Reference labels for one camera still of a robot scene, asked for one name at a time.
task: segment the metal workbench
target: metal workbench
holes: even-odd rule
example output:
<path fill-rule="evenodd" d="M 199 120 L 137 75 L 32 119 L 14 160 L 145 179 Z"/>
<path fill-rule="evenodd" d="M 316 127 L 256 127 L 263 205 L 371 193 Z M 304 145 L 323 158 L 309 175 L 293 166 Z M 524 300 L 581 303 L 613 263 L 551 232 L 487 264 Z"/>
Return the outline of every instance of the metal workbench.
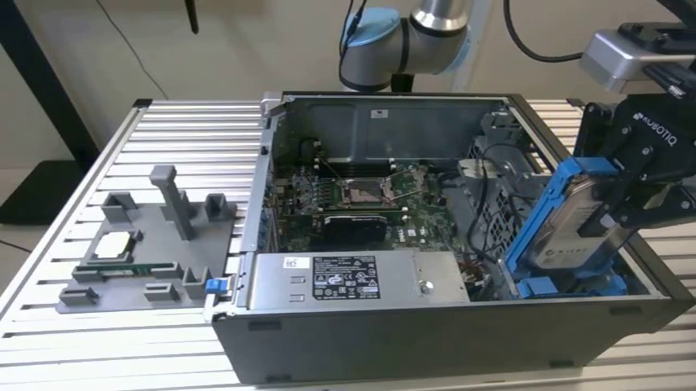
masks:
<path fill-rule="evenodd" d="M 582 112 L 530 101 L 571 147 Z M 60 315 L 53 309 L 102 220 L 109 191 L 161 202 L 148 174 L 174 164 L 190 201 L 211 190 L 237 202 L 228 270 L 236 270 L 260 127 L 259 102 L 164 102 L 133 108 L 85 180 L 0 297 L 0 389 L 223 389 L 239 386 L 201 309 Z M 696 224 L 641 232 L 696 293 Z M 621 340 L 581 370 L 307 386 L 335 389 L 696 389 L 696 311 L 650 335 Z"/>

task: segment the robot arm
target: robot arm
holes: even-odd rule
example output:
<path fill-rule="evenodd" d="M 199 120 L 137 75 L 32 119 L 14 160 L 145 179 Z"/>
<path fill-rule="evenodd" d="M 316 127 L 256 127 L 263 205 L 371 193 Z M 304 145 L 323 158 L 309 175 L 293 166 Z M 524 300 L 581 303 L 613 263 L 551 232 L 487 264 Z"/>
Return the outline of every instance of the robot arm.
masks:
<path fill-rule="evenodd" d="M 353 33 L 345 27 L 341 84 L 374 92 L 388 87 L 395 74 L 439 73 L 458 63 L 467 48 L 464 6 L 464 0 L 423 0 L 408 18 L 390 8 L 365 8 Z"/>
<path fill-rule="evenodd" d="M 686 24 L 696 2 L 659 1 Z M 601 30 L 581 67 L 614 92 L 585 107 L 573 157 L 559 165 L 506 254 L 518 297 L 615 295 L 615 255 L 641 228 L 696 221 L 696 28 Z"/>

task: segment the blue plastic latch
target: blue plastic latch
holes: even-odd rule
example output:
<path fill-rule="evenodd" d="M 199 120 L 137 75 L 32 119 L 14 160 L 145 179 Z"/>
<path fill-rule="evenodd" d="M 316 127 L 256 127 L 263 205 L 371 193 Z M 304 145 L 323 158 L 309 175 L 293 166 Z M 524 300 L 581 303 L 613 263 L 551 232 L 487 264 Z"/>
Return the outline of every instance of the blue plastic latch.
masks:
<path fill-rule="evenodd" d="M 387 7 L 370 7 L 361 13 L 357 28 L 347 43 L 347 46 L 363 46 L 386 37 L 399 26 L 400 14 L 398 10 Z"/>
<path fill-rule="evenodd" d="M 221 295 L 227 293 L 227 279 L 209 279 L 205 282 L 205 294 Z"/>
<path fill-rule="evenodd" d="M 535 233 L 540 229 L 546 218 L 565 202 L 563 191 L 569 186 L 573 177 L 579 174 L 601 176 L 614 175 L 617 174 L 617 168 L 603 157 L 569 157 L 558 164 L 555 173 L 553 174 L 546 189 L 543 190 L 543 194 L 535 203 L 534 210 L 531 210 L 531 214 L 528 215 L 528 218 L 522 225 L 522 229 L 511 241 L 510 248 L 506 252 L 504 264 L 507 265 L 512 276 L 518 275 L 516 267 L 520 262 L 523 251 L 526 250 Z"/>
<path fill-rule="evenodd" d="M 464 41 L 459 45 L 459 51 L 456 52 L 456 56 L 454 57 L 452 62 L 447 65 L 447 67 L 439 73 L 436 73 L 436 75 L 439 75 L 444 72 L 452 72 L 456 69 L 459 69 L 460 64 L 464 63 L 464 58 L 466 58 L 466 55 L 468 54 L 468 49 L 470 49 L 470 39 L 466 38 Z"/>
<path fill-rule="evenodd" d="M 516 283 L 516 291 L 523 299 L 527 297 L 553 295 L 554 293 L 558 293 L 558 289 L 555 288 L 555 285 L 553 285 L 551 279 L 547 277 L 522 279 Z"/>

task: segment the barcode sticker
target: barcode sticker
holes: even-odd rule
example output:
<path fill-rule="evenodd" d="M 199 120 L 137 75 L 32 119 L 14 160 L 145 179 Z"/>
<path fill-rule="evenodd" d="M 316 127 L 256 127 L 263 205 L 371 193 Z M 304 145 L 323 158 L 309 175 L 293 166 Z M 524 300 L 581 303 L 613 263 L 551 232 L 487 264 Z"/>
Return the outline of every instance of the barcode sticker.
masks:
<path fill-rule="evenodd" d="M 308 257 L 284 257 L 284 269 L 308 269 Z"/>
<path fill-rule="evenodd" d="M 388 110 L 378 109 L 370 111 L 370 118 L 388 118 Z"/>

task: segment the wire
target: wire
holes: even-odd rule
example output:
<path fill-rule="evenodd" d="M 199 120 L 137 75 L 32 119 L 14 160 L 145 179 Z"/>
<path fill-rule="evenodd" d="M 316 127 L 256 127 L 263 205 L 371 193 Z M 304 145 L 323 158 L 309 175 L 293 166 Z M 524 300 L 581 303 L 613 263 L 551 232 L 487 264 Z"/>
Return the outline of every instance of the wire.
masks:
<path fill-rule="evenodd" d="M 353 5 L 353 0 L 349 0 L 349 6 L 347 8 L 345 19 L 343 21 L 341 33 L 340 33 L 341 49 L 340 49 L 340 53 L 339 53 L 340 57 L 337 60 L 337 78 L 340 79 L 340 81 L 343 79 L 340 68 L 343 66 L 343 59 L 345 58 L 345 52 L 348 51 L 348 42 L 352 39 L 355 30 L 357 29 L 357 24 L 359 24 L 359 21 L 361 20 L 361 12 L 365 9 L 365 4 L 367 4 L 367 0 L 361 0 L 361 3 L 359 4 L 359 8 L 355 12 L 355 15 L 352 16 L 352 19 L 349 20 L 349 25 L 345 28 L 345 22 L 348 21 L 349 11 L 352 10 L 352 5 Z"/>
<path fill-rule="evenodd" d="M 484 165 L 484 161 L 490 162 L 492 165 L 498 166 L 498 164 L 486 157 L 486 152 L 490 151 L 491 148 L 494 147 L 508 147 L 508 148 L 514 148 L 516 149 L 519 152 L 522 152 L 522 154 L 524 153 L 523 149 L 520 147 L 518 147 L 516 145 L 514 144 L 508 144 L 508 143 L 494 143 L 494 144 L 490 144 L 480 152 L 480 157 L 478 158 L 478 161 L 480 163 L 480 171 L 482 171 L 482 182 L 480 182 L 480 193 L 479 193 L 479 196 L 478 196 L 478 204 L 476 204 L 476 210 L 475 210 L 475 213 L 474 213 L 474 218 L 472 220 L 470 221 L 470 225 L 468 225 L 468 229 L 466 230 L 466 244 L 468 245 L 468 248 L 470 250 L 474 252 L 474 254 L 478 256 L 478 258 L 480 258 L 482 260 L 484 261 L 490 261 L 490 262 L 495 262 L 494 258 L 490 257 L 487 254 L 486 254 L 486 249 L 484 249 L 484 241 L 483 241 L 483 248 L 476 248 L 476 246 L 474 246 L 472 244 L 472 233 L 474 233 L 474 229 L 476 227 L 476 224 L 478 224 L 478 220 L 480 220 L 480 215 L 482 215 L 482 209 L 483 209 L 483 205 L 484 205 L 484 202 L 486 202 L 486 198 L 488 196 L 488 171 L 486 170 L 486 165 Z"/>
<path fill-rule="evenodd" d="M 418 194 L 419 192 L 422 192 L 423 189 L 419 189 L 419 190 L 414 190 L 414 191 L 408 191 L 407 193 L 402 194 L 402 195 L 398 195 L 396 197 L 394 198 L 388 198 L 388 197 L 384 197 L 388 201 L 394 201 L 394 200 L 398 200 L 399 198 L 403 198 L 406 196 L 412 196 L 414 194 Z"/>
<path fill-rule="evenodd" d="M 333 168 L 329 166 L 328 162 L 327 162 L 324 159 L 321 159 L 320 157 L 319 157 L 319 161 L 320 161 L 321 163 L 324 163 L 324 166 L 325 166 L 325 167 L 328 168 L 328 170 L 333 173 L 333 175 L 336 176 L 337 180 L 339 180 L 340 182 L 345 182 L 345 181 L 343 180 L 343 178 L 340 178 L 340 175 L 337 175 L 337 172 L 336 172 L 336 171 L 333 170 Z"/>
<path fill-rule="evenodd" d="M 94 1 L 96 1 L 96 4 L 97 4 L 98 8 L 101 8 L 104 16 L 106 16 L 108 22 L 110 23 L 110 25 L 116 29 L 116 32 L 118 33 L 120 37 L 122 38 L 122 41 L 128 45 L 128 48 L 130 49 L 132 55 L 134 56 L 134 59 L 137 60 L 137 63 L 140 64 L 140 69 L 142 70 L 144 74 L 146 75 L 146 77 L 152 81 L 152 84 L 154 84 L 157 90 L 161 92 L 161 96 L 164 96 L 164 99 L 169 99 L 169 97 L 166 96 L 166 93 L 161 89 L 160 84 L 156 82 L 154 78 L 152 77 L 152 75 L 149 74 L 146 68 L 144 67 L 142 60 L 140 59 L 140 56 L 137 55 L 137 52 L 134 51 L 134 48 L 130 45 L 130 41 L 128 41 L 128 38 L 125 38 L 125 35 L 122 34 L 122 31 L 120 31 L 120 29 L 118 29 L 118 25 L 116 24 L 116 22 L 113 22 L 113 19 L 110 19 L 110 15 L 108 14 L 106 8 L 101 4 L 101 0 L 94 0 Z"/>
<path fill-rule="evenodd" d="M 345 25 L 348 24 L 349 11 L 352 10 L 353 0 L 347 5 L 345 17 L 343 18 L 343 26 L 340 28 L 340 41 L 337 41 L 337 55 L 343 54 L 343 38 L 345 37 Z"/>
<path fill-rule="evenodd" d="M 307 180 L 308 188 L 309 188 L 309 191 L 311 191 L 309 198 L 312 199 L 313 198 L 312 177 L 309 177 L 307 173 L 301 173 L 301 177 L 304 177 L 304 179 Z"/>
<path fill-rule="evenodd" d="M 512 196 L 507 195 L 507 205 L 510 207 L 511 212 L 511 220 L 515 226 L 522 226 L 522 218 L 519 217 L 519 211 L 516 210 L 516 206 L 514 205 Z"/>
<path fill-rule="evenodd" d="M 313 142 L 317 142 L 319 139 L 315 138 L 315 137 L 303 137 L 303 138 L 300 138 L 300 141 L 299 141 L 299 143 L 296 144 L 296 158 L 297 158 L 297 160 L 301 159 L 301 146 L 303 146 L 304 143 L 305 143 L 307 141 L 309 141 L 309 140 L 313 141 Z"/>
<path fill-rule="evenodd" d="M 516 45 L 516 48 L 530 57 L 531 59 L 540 61 L 542 63 L 565 63 L 567 61 L 574 61 L 582 57 L 582 52 L 573 53 L 571 55 L 538 55 L 531 49 L 526 47 L 522 43 L 522 39 L 516 35 L 516 31 L 514 26 L 511 25 L 511 16 L 510 16 L 510 0 L 502 0 L 502 16 L 504 17 L 504 26 L 507 28 L 507 33 L 510 34 L 511 41 Z"/>
<path fill-rule="evenodd" d="M 510 193 L 507 195 L 508 198 L 516 198 L 519 199 L 530 208 L 534 207 L 534 204 L 532 202 L 535 201 L 535 198 L 534 197 L 527 197 L 527 196 L 523 196 L 523 195 L 519 195 L 516 193 Z"/>
<path fill-rule="evenodd" d="M 0 244 L 3 244 L 5 246 L 9 246 L 10 248 L 15 248 L 17 250 L 24 251 L 25 253 L 30 253 L 32 252 L 32 250 L 29 250 L 26 247 L 21 247 L 18 244 L 13 244 L 13 243 L 5 242 L 1 239 L 0 239 Z"/>

